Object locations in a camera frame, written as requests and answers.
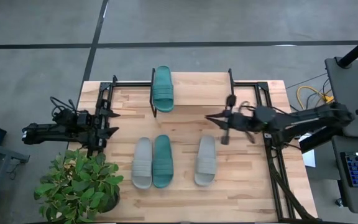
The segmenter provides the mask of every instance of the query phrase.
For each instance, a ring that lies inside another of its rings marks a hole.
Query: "aluminum frame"
[[[252,87],[255,91],[255,97],[256,97],[256,102],[258,105],[262,105],[262,97],[261,97],[261,91],[263,91],[264,95],[265,95],[265,100],[266,100],[266,106],[272,106],[272,101],[270,98],[270,93],[269,93],[269,84],[267,82],[235,82],[233,80],[232,77],[232,71],[231,69],[228,70],[229,73],[229,78],[230,78],[230,82],[231,82],[231,93],[234,94],[234,87]],[[151,110],[153,111],[153,115],[156,118],[157,117],[157,109],[155,109],[153,103],[152,103],[152,85],[154,83],[154,74],[155,74],[155,69],[152,69],[152,79],[151,81],[117,81],[116,82],[116,87],[150,87],[150,107]],[[272,148],[270,147],[269,142],[272,140],[272,137],[268,134],[263,133],[263,138],[264,138],[264,143],[265,143],[265,151],[266,151],[266,156],[267,156],[267,162],[269,163],[273,163],[274,157],[272,155]],[[280,168],[280,175],[284,181],[284,183],[286,184],[286,186],[289,188],[289,184],[288,184],[288,177],[287,177],[287,172],[285,170],[285,163],[284,163],[284,159],[283,159],[283,154],[281,152],[281,150],[277,151],[277,161],[278,161],[278,166]],[[280,193],[278,191],[278,184],[277,181],[273,178],[272,173],[271,173],[271,167],[269,166],[269,174],[270,174],[270,182],[272,183],[272,192],[273,192],[273,199],[274,199],[274,203],[275,203],[275,209],[276,209],[276,214],[277,214],[277,219],[278,222],[280,222],[281,220],[284,219],[284,215],[283,215],[283,209],[282,209],[282,204],[280,201]],[[295,212],[294,212],[294,208],[293,205],[291,204],[289,198],[287,196],[285,196],[285,200],[286,200],[286,204],[287,204],[287,208],[288,208],[288,216],[290,219],[295,219]]]

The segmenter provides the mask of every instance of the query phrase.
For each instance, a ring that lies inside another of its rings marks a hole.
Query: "desk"
[[[204,73],[192,73],[193,85],[211,85],[216,79],[205,78]],[[79,109],[94,111],[100,82],[84,82]],[[174,89],[181,88],[177,80]],[[284,82],[268,81],[274,106],[290,112]],[[200,88],[204,96],[219,94],[214,88]],[[254,90],[235,87],[237,106],[242,101],[255,105]],[[115,87],[112,109],[121,114],[109,120],[110,126],[118,126],[104,150],[108,162],[119,165],[124,176],[120,184],[121,201],[110,212],[99,214],[100,222],[274,222],[277,221],[270,183],[265,148],[261,134],[255,135],[251,144],[244,133],[231,131],[228,146],[219,143],[223,131],[204,119],[204,115],[223,110],[219,102],[203,106],[175,105],[170,113],[157,112],[153,117],[149,105],[150,87]],[[180,101],[175,95],[175,102]],[[131,162],[136,142],[141,137],[152,141],[160,134],[170,136],[173,148],[175,175],[171,184],[164,189],[152,186],[138,190],[131,182]],[[204,134],[216,138],[218,170],[215,181],[209,187],[194,183],[195,159],[198,144]],[[80,146],[71,143],[69,149]],[[305,165],[298,149],[283,151],[290,188],[309,213],[317,217]],[[280,193],[283,208],[285,200]]]
[[[341,195],[344,205],[349,207],[349,210],[358,213],[358,187],[350,187],[345,165],[341,160],[341,152],[358,152],[358,138],[347,138],[343,136],[333,137],[333,146],[336,156],[336,161],[341,175]]]
[[[355,120],[342,129],[343,133],[358,137],[358,60],[347,69],[341,68],[334,58],[326,59],[325,64],[335,101],[346,105],[355,116]]]

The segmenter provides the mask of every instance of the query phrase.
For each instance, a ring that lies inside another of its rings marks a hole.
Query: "wooden tabletop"
[[[182,73],[187,80],[190,73]],[[208,86],[216,84],[217,76],[208,79],[205,73],[191,73],[193,85]],[[290,112],[284,82],[269,80],[272,104]],[[84,82],[80,96],[79,109],[94,112],[100,82]],[[174,89],[186,90],[188,82],[181,82],[175,75]],[[99,214],[98,221],[109,222],[274,222],[277,221],[272,186],[269,178],[266,154],[261,134],[255,134],[256,143],[248,141],[244,133],[230,131],[230,145],[223,146],[219,138],[223,131],[207,121],[206,114],[218,113],[222,106],[196,106],[197,95],[209,96],[207,105],[224,105],[213,101],[218,93],[227,88],[193,89],[193,95],[180,95],[175,92],[175,101],[190,105],[175,105],[170,113],[157,112],[154,118],[149,105],[150,87],[120,87],[113,93],[112,109],[121,114],[109,120],[110,126],[119,127],[104,150],[108,162],[119,165],[119,174],[124,176],[120,184],[121,201],[110,212]],[[255,105],[254,90],[249,87],[235,87],[237,105],[249,101]],[[148,190],[136,189],[131,182],[131,162],[136,142],[141,137],[152,141],[167,134],[172,143],[174,176],[171,184],[164,189],[151,186]],[[210,134],[216,138],[218,169],[214,182],[209,187],[197,186],[194,182],[195,159],[202,135]],[[75,143],[70,149],[80,146]],[[305,165],[298,149],[286,148],[283,151],[285,166],[291,191],[300,203],[313,216],[317,217],[310,190]],[[286,217],[286,206],[281,192],[280,198]]]

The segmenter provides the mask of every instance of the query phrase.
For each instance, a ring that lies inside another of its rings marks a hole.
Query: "concrete floor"
[[[91,43],[102,0],[0,0],[0,44]],[[358,40],[358,0],[110,0],[99,42]],[[235,79],[280,79],[290,103],[298,83],[325,73],[324,59],[354,46],[98,49],[90,80],[149,80],[152,67],[223,72]],[[4,145],[31,155],[0,194],[0,223],[39,222],[32,191],[65,143],[27,146],[21,129],[51,122],[49,96],[74,102],[89,49],[0,50],[0,127]],[[321,89],[326,75],[301,85]],[[301,99],[310,93],[305,90]],[[335,182],[311,180],[319,217],[358,223],[338,208]]]

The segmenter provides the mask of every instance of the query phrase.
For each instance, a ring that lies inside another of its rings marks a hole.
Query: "potted plant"
[[[34,192],[36,200],[45,199],[39,212],[49,222],[92,222],[97,213],[118,204],[123,176],[114,175],[118,165],[106,162],[103,153],[87,158],[79,150],[67,150],[51,163]]]

